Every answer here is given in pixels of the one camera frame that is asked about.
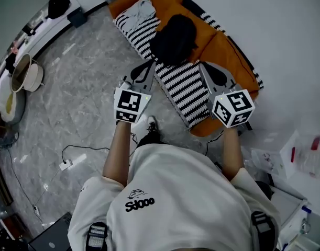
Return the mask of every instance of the black bag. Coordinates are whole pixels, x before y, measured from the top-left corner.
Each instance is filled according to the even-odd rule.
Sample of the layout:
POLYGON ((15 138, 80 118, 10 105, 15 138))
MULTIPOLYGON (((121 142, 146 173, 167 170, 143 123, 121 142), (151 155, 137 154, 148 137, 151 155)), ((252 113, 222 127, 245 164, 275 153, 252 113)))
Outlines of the black bag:
POLYGON ((165 66, 178 65, 197 47, 196 35, 197 29, 190 18, 174 15, 150 41, 150 51, 165 66))
POLYGON ((56 19, 62 16, 67 11, 69 5, 69 0, 49 0, 48 17, 56 19))

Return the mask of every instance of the shoe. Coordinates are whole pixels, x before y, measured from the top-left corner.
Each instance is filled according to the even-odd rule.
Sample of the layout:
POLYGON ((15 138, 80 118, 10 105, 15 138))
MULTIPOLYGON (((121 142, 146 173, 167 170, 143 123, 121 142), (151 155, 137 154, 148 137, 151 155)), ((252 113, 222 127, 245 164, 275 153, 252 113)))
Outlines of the shoe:
POLYGON ((156 124, 156 120, 154 116, 148 117, 148 128, 149 132, 158 131, 158 125, 156 124))

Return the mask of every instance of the logo on shirt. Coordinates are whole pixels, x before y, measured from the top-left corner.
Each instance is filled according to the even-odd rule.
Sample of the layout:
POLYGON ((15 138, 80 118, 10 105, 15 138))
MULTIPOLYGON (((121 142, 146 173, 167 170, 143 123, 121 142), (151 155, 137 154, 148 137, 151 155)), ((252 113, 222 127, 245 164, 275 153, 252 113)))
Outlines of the logo on shirt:
MULTIPOLYGON (((140 189, 136 189, 130 192, 129 197, 127 199, 138 199, 141 195, 146 195, 144 191, 140 189)), ((140 200, 134 200, 134 202, 127 202, 125 204, 126 212, 130 212, 132 210, 138 210, 140 208, 144 208, 147 206, 150 206, 151 204, 154 204, 155 200, 154 198, 146 198, 146 199, 140 199, 140 200)))

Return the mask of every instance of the gray marble floor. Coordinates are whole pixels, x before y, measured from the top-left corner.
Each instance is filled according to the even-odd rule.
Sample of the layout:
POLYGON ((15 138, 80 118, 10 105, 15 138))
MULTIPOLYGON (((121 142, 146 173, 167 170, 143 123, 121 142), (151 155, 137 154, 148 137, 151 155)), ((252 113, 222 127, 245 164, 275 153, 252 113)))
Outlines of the gray marble floor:
MULTIPOLYGON (((112 24, 107 7, 91 14, 80 28, 67 30, 40 55, 45 86, 27 94, 19 140, 10 149, 12 161, 6 150, 0 153, 13 207, 33 236, 67 211, 73 212, 84 182, 101 173, 107 151, 70 147, 65 159, 77 159, 79 163, 60 171, 61 151, 69 144, 110 146, 115 129, 113 90, 121 76, 139 61, 138 54, 112 24), (11 163, 30 202, 38 206, 43 223, 20 189, 11 163)), ((207 138, 191 135, 156 81, 152 92, 144 116, 133 125, 137 139, 146 135, 145 121, 154 115, 163 141, 205 153, 206 142, 217 132, 207 138)), ((135 146, 131 141, 131 152, 135 146)), ((219 159, 220 143, 209 144, 208 155, 213 161, 219 159)))

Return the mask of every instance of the white t-shirt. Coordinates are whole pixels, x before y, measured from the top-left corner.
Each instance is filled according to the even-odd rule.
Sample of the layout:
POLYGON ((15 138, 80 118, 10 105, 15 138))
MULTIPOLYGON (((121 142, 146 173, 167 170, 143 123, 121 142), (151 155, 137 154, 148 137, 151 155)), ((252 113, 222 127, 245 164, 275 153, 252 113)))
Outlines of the white t-shirt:
POLYGON ((251 251, 251 209, 280 227, 276 208, 244 168, 229 182, 200 153, 149 144, 136 149, 126 188, 105 177, 84 184, 68 238, 73 251, 84 251, 89 227, 102 221, 108 250, 251 251))

